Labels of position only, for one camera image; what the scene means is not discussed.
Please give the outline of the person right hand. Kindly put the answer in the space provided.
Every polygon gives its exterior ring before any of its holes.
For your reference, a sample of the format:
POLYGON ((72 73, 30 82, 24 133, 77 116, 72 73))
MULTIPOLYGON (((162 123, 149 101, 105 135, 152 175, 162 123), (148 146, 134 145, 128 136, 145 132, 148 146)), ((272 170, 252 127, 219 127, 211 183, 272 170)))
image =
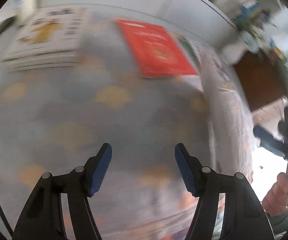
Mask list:
POLYGON ((262 201, 262 207, 266 213, 275 217, 282 215, 288 210, 288 176, 281 172, 277 181, 267 192, 262 201))

